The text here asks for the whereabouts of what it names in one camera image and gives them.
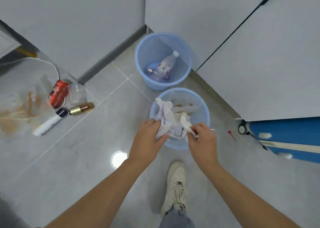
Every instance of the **white sneaker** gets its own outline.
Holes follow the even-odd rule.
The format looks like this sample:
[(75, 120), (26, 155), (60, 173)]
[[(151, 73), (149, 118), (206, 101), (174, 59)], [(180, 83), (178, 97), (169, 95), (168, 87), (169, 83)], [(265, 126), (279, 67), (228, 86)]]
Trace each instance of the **white sneaker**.
[(173, 206), (174, 209), (185, 210), (186, 208), (186, 167), (182, 162), (174, 162), (168, 171), (167, 192), (161, 208), (162, 218)]

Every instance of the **gray tile floor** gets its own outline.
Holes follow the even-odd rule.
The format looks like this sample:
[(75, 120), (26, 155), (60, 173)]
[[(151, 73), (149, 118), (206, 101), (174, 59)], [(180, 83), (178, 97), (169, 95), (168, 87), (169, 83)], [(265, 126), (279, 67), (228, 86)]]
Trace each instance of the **gray tile floor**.
[[(31, 227), (45, 226), (112, 173), (113, 153), (129, 152), (140, 122), (148, 118), (160, 94), (144, 85), (135, 68), (137, 43), (86, 84), (96, 104), (92, 112), (68, 117), (47, 136), (1, 143), (2, 198)], [(302, 227), (318, 227), (320, 165), (282, 159), (263, 150), (253, 137), (238, 134), (236, 121), (194, 80), (187, 78), (178, 86), (197, 92), (206, 101), (221, 164)], [(190, 152), (166, 147), (138, 178), (112, 227), (159, 226), (166, 173), (174, 160), (186, 163), (187, 212), (196, 226), (240, 227)]]

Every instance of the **small red plastic stick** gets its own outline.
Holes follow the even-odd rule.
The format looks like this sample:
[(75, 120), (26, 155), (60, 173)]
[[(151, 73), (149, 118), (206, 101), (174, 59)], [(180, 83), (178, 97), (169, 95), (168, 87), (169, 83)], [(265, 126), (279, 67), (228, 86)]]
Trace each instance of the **small red plastic stick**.
[(228, 131), (228, 134), (230, 134), (230, 135), (231, 135), (231, 137), (233, 137), (233, 139), (236, 141), (236, 139), (234, 138), (234, 136), (232, 135), (232, 133), (231, 133), (231, 131), (230, 131), (230, 130)]

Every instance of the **right hand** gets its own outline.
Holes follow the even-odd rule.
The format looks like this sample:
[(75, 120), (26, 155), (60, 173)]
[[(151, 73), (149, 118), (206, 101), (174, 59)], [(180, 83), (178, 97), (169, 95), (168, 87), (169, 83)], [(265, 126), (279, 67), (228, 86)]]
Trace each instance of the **right hand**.
[(188, 133), (188, 141), (191, 155), (200, 169), (218, 164), (216, 134), (203, 122), (190, 128), (199, 134), (199, 137), (194, 139), (194, 136)]

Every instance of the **wall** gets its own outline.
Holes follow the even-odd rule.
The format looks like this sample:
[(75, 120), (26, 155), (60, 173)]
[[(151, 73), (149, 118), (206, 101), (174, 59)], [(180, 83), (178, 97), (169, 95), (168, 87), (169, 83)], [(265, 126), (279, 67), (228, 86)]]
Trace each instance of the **wall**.
[(0, 0), (0, 19), (75, 78), (144, 25), (145, 0)]

